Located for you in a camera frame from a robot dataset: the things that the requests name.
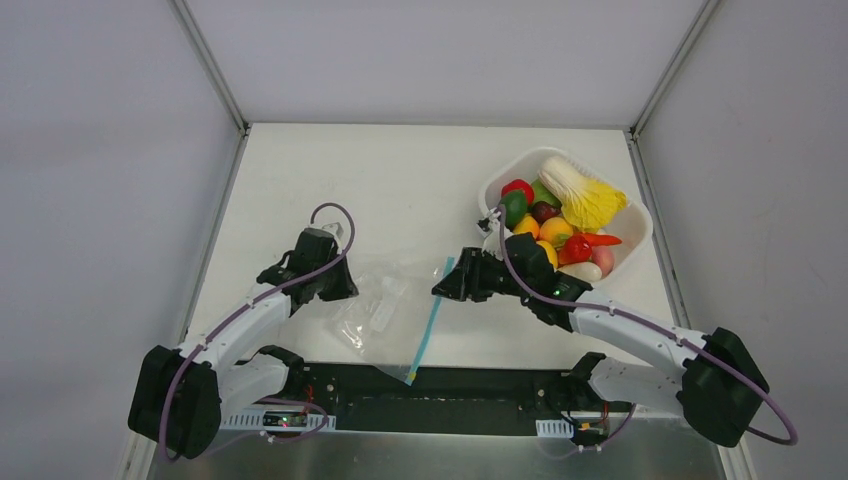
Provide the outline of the dark green avocado toy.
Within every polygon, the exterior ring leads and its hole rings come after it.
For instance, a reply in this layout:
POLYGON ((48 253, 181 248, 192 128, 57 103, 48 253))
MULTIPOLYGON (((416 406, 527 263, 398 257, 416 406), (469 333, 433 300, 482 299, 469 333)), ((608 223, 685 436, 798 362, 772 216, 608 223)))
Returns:
POLYGON ((504 220, 506 228, 514 229, 527 214, 528 200, 521 190, 507 192, 500 199, 499 205, 504 208, 504 220))

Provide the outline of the clear zip top bag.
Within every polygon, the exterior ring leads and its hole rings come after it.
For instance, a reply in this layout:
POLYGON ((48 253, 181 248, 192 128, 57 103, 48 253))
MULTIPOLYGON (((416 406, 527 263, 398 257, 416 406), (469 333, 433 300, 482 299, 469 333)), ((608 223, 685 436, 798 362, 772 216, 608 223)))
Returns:
POLYGON ((329 333, 364 363, 412 385, 442 304, 432 287, 455 263, 455 257, 447 256, 358 264, 353 276, 358 295, 332 310, 329 333))

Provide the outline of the red apple toy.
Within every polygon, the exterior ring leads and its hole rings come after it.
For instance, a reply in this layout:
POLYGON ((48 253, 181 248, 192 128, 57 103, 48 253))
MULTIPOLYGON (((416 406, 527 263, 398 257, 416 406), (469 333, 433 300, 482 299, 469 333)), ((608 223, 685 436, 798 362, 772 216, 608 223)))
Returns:
POLYGON ((501 196, 504 197, 513 192, 520 192, 524 195, 527 205, 531 206, 535 200, 535 191, 530 183, 523 179, 514 179, 505 184, 501 188, 501 196))

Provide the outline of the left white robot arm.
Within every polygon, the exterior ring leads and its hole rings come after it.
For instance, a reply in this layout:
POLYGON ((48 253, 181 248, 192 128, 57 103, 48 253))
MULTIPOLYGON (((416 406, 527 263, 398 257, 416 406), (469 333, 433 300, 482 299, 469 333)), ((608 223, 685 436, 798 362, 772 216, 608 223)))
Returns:
POLYGON ((175 348, 152 348, 142 360, 129 429, 193 459, 224 420, 249 405, 268 396, 281 404, 297 402, 305 390, 300 356, 267 346, 248 361, 242 358, 313 299, 357 296, 340 232, 338 223, 306 227, 295 247, 257 276, 244 303, 217 326, 175 348))

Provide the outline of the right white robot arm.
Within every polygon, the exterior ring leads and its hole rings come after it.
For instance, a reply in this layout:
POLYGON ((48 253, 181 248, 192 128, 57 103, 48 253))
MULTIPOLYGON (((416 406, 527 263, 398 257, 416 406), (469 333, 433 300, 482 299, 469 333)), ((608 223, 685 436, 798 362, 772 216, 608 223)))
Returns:
POLYGON ((564 377, 569 400, 580 409, 603 401, 647 406, 683 418, 723 447, 736 446, 749 432, 769 386, 735 333, 662 326, 590 283, 554 270, 529 236, 511 236, 505 246, 503 259, 464 248, 432 294, 459 302, 514 296, 543 323, 638 358, 631 364, 599 352, 585 354, 564 377))

